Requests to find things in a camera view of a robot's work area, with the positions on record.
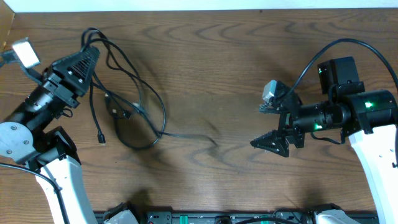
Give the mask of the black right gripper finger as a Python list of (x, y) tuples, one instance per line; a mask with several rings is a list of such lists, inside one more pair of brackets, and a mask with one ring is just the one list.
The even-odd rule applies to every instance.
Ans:
[(273, 108), (268, 104), (259, 105), (259, 112), (263, 114), (281, 114), (281, 110), (278, 108)]
[(277, 130), (272, 130), (267, 134), (253, 139), (250, 145), (258, 149), (273, 152), (282, 157), (289, 157), (289, 143), (286, 140), (285, 134), (278, 133)]

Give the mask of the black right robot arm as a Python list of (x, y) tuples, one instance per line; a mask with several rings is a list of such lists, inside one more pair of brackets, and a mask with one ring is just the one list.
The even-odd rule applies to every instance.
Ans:
[(318, 64), (322, 93), (328, 100), (304, 105), (281, 81), (271, 80), (259, 111), (278, 114), (279, 126), (251, 146), (289, 156), (289, 145), (302, 148), (307, 133), (340, 130), (366, 174), (380, 223), (397, 223), (397, 103), (387, 90), (366, 91), (353, 57)]

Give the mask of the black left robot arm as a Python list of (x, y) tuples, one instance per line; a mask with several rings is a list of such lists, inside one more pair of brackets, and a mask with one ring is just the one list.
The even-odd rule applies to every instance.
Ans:
[(100, 56), (96, 47), (54, 61), (43, 73), (22, 66), (38, 85), (1, 121), (1, 155), (35, 175), (55, 223), (96, 223), (88, 200), (77, 148), (65, 130), (45, 128), (79, 106)]

